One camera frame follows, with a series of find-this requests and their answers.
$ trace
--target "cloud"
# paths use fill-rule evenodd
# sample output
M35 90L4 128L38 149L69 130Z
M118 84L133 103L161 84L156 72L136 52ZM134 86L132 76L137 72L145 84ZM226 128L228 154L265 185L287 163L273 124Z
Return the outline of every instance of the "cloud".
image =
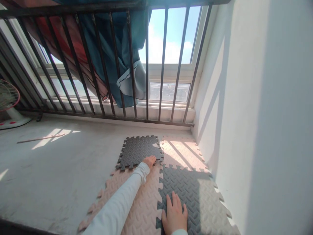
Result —
M167 41L165 48L165 64L178 64L181 42ZM184 43L183 64L190 63L193 42ZM142 50L139 50L139 57L142 63L146 62L146 43ZM149 64L161 64L163 53L163 35L158 35L149 25Z

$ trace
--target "foam mat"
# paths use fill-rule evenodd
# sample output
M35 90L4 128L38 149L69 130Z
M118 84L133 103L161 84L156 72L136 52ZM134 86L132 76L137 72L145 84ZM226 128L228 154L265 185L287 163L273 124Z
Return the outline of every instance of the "foam mat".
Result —
M162 215L162 210L157 209L157 202L162 200L161 195L158 193L158 188L163 188L162 184L159 183L159 178L163 178L162 173L160 173L162 169L163 167L157 162L147 176L146 183L139 188L124 224L122 235L161 234L161 229L156 229L155 222L156 218L161 219ZM89 226L92 219L132 172L128 169L125 171L117 170L112 179L107 180L106 189L99 192L98 202L92 204L89 208L88 213L90 213L90 216L86 221L80 223L79 231L83 231Z
M189 138L164 136L161 142L164 151L163 166L173 169L180 166L189 171L209 172L196 141Z
M162 201L158 202L158 209L166 210L166 195L171 198L174 191L178 194L182 204L188 209L188 234L219 234L239 235L237 227L232 227L228 218L229 210L220 201L222 195L217 193L216 184L204 172L188 171L173 168L163 168L163 188L159 189ZM156 228L162 228L161 220L156 219Z
M116 169L132 169L137 166L145 157L154 155L160 162L163 161L163 154L157 136L127 137L124 140L122 152L117 161Z

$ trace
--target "sky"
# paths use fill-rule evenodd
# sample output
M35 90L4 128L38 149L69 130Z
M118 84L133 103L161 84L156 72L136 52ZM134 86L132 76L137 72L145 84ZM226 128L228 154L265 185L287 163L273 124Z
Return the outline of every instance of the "sky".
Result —
M183 64L190 63L197 23L200 13L200 7L191 7L189 11L186 38L184 43ZM178 64L180 47L182 43L183 28L185 21L186 8L169 9L165 63ZM149 64L161 64L163 52L164 19L165 9L153 10L149 22ZM142 63L146 61L146 52L144 45L139 50L139 56Z

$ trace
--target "white sleeve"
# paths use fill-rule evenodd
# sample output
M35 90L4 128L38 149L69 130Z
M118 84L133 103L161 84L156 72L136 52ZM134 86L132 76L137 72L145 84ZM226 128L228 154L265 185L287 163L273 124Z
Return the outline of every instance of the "white sleeve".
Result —
M188 233L184 229L179 229L173 232L172 235L188 235Z
M146 176L149 173L148 165L141 162L94 217L83 234L120 235L138 189L146 182Z

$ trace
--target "gray foam mat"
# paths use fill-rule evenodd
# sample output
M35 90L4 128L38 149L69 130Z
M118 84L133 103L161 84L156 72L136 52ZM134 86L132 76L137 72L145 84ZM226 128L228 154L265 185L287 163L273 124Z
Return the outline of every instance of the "gray foam mat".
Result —
M208 173L166 168L163 170L163 189L159 189L162 202L158 202L158 209L167 211L166 195L172 199L172 191L178 194L181 203L185 203L188 210L188 234L211 235L240 235L237 227L232 227L228 218L229 210L220 200L222 195L217 193L214 181ZM156 228L162 228L162 221L156 219Z
M157 136L127 137L124 140L122 152L117 161L116 169L125 170L134 168L145 157L154 155L160 162L163 161L163 153Z

